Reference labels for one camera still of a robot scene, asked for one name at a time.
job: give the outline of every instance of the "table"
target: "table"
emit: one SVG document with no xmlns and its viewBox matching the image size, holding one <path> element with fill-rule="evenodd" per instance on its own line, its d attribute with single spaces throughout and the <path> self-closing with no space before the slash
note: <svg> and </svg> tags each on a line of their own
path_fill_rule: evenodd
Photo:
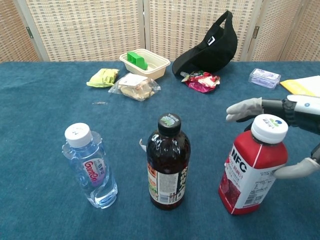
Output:
<svg viewBox="0 0 320 240">
<path fill-rule="evenodd" d="M 0 239 L 319 239 L 319 172 L 277 180 L 260 209 L 242 216 L 227 213 L 218 186 L 234 138 L 250 123 L 226 122 L 226 108 L 288 94 L 280 85 L 248 82 L 251 71 L 302 78 L 318 75 L 320 62 L 231 62 L 217 73 L 221 84 L 210 94 L 180 83 L 168 66 L 157 80 L 162 90 L 143 102 L 86 86 L 100 68 L 120 69 L 119 78 L 127 73 L 120 62 L 0 64 Z M 182 118 L 191 142 L 185 199 L 172 211 L 152 205 L 139 146 L 164 112 Z M 119 190 L 107 209 L 85 199 L 62 155 L 64 131 L 77 122 L 104 138 Z M 310 156 L 319 141 L 291 127 L 284 140 L 288 164 Z"/>
</svg>

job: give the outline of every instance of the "clear water bottle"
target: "clear water bottle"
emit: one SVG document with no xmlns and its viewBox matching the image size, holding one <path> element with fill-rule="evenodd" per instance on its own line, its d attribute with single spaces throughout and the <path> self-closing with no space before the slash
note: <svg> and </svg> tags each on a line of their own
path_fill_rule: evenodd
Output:
<svg viewBox="0 0 320 240">
<path fill-rule="evenodd" d="M 75 173 L 86 198 L 96 208 L 111 206 L 118 193 L 117 184 L 101 136 L 85 123 L 75 123 L 65 132 L 63 155 Z"/>
</svg>

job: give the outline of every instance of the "plastic bottle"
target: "plastic bottle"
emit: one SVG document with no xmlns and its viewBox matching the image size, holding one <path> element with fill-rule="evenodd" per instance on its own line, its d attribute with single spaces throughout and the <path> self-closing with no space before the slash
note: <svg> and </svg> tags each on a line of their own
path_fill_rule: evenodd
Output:
<svg viewBox="0 0 320 240">
<path fill-rule="evenodd" d="M 85 123 L 75 123 L 65 132 L 63 155 L 75 173 L 84 195 L 96 208 L 111 206 L 118 193 L 112 170 L 107 161 L 102 138 Z"/>
<path fill-rule="evenodd" d="M 171 210 L 183 201 L 190 152 L 180 117 L 173 113 L 160 116 L 158 130 L 146 145 L 150 199 L 156 207 Z"/>
<path fill-rule="evenodd" d="M 282 143 L 287 123 L 277 116 L 255 117 L 251 130 L 238 135 L 225 162 L 218 193 L 232 215 L 257 210 L 275 182 L 273 172 L 287 163 Z"/>
</svg>

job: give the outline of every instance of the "small plastic box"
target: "small plastic box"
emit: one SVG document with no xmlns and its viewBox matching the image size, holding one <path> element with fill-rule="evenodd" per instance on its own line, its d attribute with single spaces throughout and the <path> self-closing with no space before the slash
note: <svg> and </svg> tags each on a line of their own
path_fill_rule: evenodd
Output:
<svg viewBox="0 0 320 240">
<path fill-rule="evenodd" d="M 249 82 L 274 89 L 279 84 L 280 78 L 280 74 L 255 68 L 250 73 Z"/>
<path fill-rule="evenodd" d="M 143 70 L 127 60 L 127 53 L 121 54 L 119 57 L 120 61 L 124 62 L 126 69 L 133 74 L 139 74 L 141 76 L 146 76 L 150 79 L 156 80 L 165 74 L 166 67 L 170 65 L 170 61 L 168 59 L 147 49 L 139 48 L 131 52 L 143 57 L 144 61 L 148 64 L 147 69 Z"/>
</svg>

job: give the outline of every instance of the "brown bottle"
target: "brown bottle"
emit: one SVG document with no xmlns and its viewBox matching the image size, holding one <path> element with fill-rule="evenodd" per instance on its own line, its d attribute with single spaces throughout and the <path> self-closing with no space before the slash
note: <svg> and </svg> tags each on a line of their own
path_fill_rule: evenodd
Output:
<svg viewBox="0 0 320 240">
<path fill-rule="evenodd" d="M 180 117 L 165 113 L 146 145 L 150 199 L 163 210 L 178 207 L 186 190 L 191 148 L 188 137 L 180 129 Z"/>
</svg>

